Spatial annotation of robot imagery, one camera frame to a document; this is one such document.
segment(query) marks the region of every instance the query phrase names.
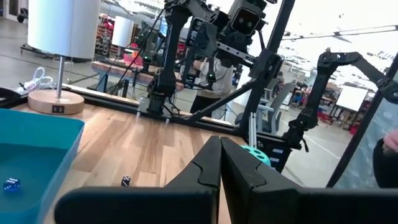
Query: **white cable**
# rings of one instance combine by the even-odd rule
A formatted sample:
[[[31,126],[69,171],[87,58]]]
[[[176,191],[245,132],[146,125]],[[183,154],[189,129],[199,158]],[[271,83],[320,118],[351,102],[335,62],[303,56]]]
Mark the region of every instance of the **white cable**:
[[[24,88],[17,88],[18,93],[30,92],[33,90],[41,90],[46,88],[54,88],[55,85],[53,83],[53,78],[49,76],[45,76],[45,69],[43,67],[36,68],[35,73],[33,74],[33,79],[29,82],[24,83]]]

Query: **whiteboard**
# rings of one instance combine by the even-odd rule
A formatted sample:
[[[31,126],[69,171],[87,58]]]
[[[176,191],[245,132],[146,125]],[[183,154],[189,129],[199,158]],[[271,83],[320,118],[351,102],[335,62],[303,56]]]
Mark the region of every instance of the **whiteboard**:
[[[353,111],[359,111],[365,100],[368,90],[352,86],[344,86],[336,105]]]

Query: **table lamp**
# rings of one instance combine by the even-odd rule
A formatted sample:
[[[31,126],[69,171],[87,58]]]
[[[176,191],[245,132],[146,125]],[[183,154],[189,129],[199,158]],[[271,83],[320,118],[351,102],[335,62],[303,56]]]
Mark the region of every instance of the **table lamp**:
[[[113,28],[112,44],[119,47],[117,59],[123,57],[123,49],[130,45],[134,22],[121,16],[116,16]]]
[[[62,91],[65,57],[93,58],[101,0],[30,0],[27,43],[60,56],[56,90],[36,90],[28,95],[32,110],[46,114],[83,111],[84,99]]]

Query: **die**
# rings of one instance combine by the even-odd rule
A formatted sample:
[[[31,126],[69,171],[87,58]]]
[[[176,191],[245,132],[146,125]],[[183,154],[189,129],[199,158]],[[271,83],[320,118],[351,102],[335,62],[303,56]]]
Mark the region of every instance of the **die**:
[[[6,192],[16,192],[19,190],[21,186],[21,181],[15,178],[8,178],[6,181],[4,181],[2,188]]]
[[[130,180],[131,180],[131,177],[124,176],[122,179],[122,183],[121,183],[122,187],[128,187],[130,185]]]

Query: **person's hand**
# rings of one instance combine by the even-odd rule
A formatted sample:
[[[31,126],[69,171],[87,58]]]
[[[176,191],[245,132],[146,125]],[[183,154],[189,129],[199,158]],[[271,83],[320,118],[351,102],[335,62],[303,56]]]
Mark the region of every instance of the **person's hand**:
[[[193,68],[196,69],[196,70],[200,70],[201,63],[202,62],[199,61],[199,60],[194,61],[193,62]]]
[[[398,129],[391,131],[384,137],[384,147],[395,152],[398,152]]]

